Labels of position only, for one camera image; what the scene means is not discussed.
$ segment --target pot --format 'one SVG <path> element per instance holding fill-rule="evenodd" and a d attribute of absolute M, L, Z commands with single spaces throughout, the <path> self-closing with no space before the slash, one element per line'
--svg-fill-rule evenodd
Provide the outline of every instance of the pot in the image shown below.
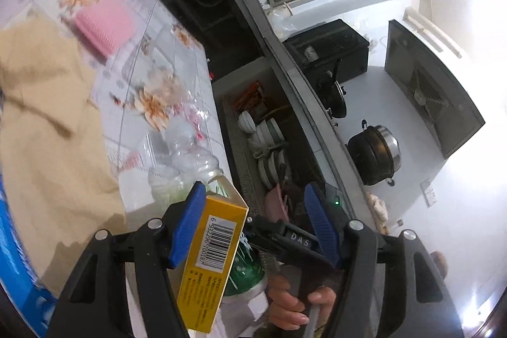
<path fill-rule="evenodd" d="M 401 167 L 398 141 L 385 126 L 368 126 L 362 121 L 363 131 L 349 139 L 347 149 L 365 185 L 375 185 L 387 179 L 394 186 L 392 176 Z"/>
<path fill-rule="evenodd" d="M 345 91 L 331 71 L 324 73 L 324 79 L 317 84 L 315 92 L 330 117 L 344 118 L 347 116 Z"/>

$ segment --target beige cloth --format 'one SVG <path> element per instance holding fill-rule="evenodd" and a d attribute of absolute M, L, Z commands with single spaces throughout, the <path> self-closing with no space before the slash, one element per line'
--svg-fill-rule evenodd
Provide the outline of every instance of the beige cloth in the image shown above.
<path fill-rule="evenodd" d="M 52 21 L 0 32 L 4 187 L 26 254 L 57 296 L 95 231 L 125 231 L 100 113 L 88 102 L 94 78 L 77 40 Z"/>

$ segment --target wall socket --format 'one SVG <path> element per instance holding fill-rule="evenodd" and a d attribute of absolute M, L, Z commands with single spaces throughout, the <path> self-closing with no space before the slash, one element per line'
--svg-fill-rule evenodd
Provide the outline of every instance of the wall socket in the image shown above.
<path fill-rule="evenodd" d="M 426 205 L 428 208 L 434 205 L 437 202 L 437 196 L 435 195 L 435 190 L 433 188 L 433 184 L 430 179 L 425 179 L 421 182 L 421 190 L 424 195 L 424 199 L 426 199 Z"/>

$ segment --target cardboard box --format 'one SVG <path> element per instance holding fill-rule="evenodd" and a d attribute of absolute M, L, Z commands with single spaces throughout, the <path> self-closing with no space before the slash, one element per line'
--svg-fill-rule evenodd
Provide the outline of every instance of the cardboard box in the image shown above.
<path fill-rule="evenodd" d="M 213 326 L 248 213 L 247 204 L 226 177 L 214 182 L 224 191 L 208 193 L 178 294 L 185 326 L 205 333 Z"/>

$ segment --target pink cloth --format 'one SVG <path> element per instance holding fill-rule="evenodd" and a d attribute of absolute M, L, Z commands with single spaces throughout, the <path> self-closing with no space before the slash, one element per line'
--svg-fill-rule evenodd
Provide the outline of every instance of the pink cloth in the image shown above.
<path fill-rule="evenodd" d="M 74 20 L 101 54 L 114 55 L 135 33 L 135 25 L 122 0 L 100 0 L 82 8 Z"/>

